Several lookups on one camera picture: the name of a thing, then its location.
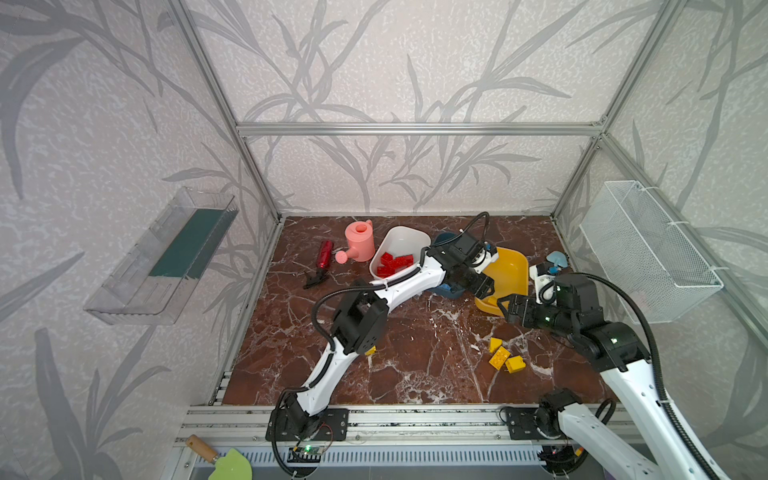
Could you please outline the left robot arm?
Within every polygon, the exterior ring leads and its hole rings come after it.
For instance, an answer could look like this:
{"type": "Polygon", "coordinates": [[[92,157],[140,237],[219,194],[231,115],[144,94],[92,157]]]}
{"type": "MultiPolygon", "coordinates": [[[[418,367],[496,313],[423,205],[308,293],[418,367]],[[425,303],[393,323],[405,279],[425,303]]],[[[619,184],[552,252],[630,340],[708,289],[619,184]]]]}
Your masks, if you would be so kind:
{"type": "Polygon", "coordinates": [[[281,392],[266,439],[310,438],[321,428],[321,415],[351,364],[383,336],[390,313],[442,284],[462,288],[478,299],[492,295],[494,280],[485,270],[498,258],[496,246],[462,232],[422,247],[412,266],[389,278],[357,283],[321,297],[313,306],[311,322],[327,345],[307,380],[281,392]]]}

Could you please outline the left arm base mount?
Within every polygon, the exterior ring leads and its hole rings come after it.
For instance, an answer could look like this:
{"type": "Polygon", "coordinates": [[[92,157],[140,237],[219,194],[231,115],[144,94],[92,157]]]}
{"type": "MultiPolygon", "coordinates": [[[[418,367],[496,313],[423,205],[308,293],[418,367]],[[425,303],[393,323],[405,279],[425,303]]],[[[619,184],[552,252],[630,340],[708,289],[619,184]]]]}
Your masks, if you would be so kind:
{"type": "Polygon", "coordinates": [[[344,441],[347,437],[350,410],[328,408],[319,415],[294,417],[287,408],[275,409],[270,415],[265,439],[269,442],[299,440],[344,441]]]}

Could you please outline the yellow lego small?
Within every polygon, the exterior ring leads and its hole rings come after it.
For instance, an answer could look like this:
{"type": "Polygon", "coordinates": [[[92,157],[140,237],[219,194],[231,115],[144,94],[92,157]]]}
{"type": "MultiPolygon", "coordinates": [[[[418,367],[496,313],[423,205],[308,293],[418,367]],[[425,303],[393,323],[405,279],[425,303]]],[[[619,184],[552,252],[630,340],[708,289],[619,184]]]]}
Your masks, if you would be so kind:
{"type": "Polygon", "coordinates": [[[489,343],[489,352],[495,353],[502,346],[502,340],[492,337],[489,343]]]}

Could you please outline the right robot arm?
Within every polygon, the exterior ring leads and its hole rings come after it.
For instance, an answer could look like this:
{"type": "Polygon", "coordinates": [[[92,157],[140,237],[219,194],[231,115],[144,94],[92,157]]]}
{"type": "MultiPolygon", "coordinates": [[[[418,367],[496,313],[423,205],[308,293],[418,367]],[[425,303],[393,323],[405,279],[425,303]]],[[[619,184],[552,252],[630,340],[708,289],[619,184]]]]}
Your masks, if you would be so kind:
{"type": "Polygon", "coordinates": [[[542,437],[584,448],[616,479],[726,478],[668,393],[650,324],[620,287],[594,274],[560,274],[547,276],[533,295],[510,294],[497,305],[509,322],[565,338],[615,394],[652,456],[640,454],[566,388],[544,395],[529,421],[542,437]],[[630,307],[640,332],[605,319],[598,284],[630,307]]]}

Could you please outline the yellow lego long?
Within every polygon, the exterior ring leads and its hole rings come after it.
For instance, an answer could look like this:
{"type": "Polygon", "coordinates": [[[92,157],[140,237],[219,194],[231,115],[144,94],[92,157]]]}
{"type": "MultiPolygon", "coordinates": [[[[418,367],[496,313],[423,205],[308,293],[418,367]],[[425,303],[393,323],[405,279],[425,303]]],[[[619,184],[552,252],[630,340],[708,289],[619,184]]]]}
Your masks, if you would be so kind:
{"type": "Polygon", "coordinates": [[[496,370],[501,370],[510,358],[511,353],[503,346],[499,346],[491,356],[489,364],[496,370]]]}

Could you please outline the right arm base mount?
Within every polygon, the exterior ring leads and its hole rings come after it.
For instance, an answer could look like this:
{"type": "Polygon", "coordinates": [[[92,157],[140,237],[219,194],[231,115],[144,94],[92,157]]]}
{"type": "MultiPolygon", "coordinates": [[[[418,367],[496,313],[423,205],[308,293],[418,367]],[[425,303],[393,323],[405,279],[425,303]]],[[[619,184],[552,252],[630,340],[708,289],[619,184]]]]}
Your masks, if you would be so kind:
{"type": "Polygon", "coordinates": [[[558,412],[548,407],[503,406],[499,417],[511,440],[564,440],[558,412]]]}

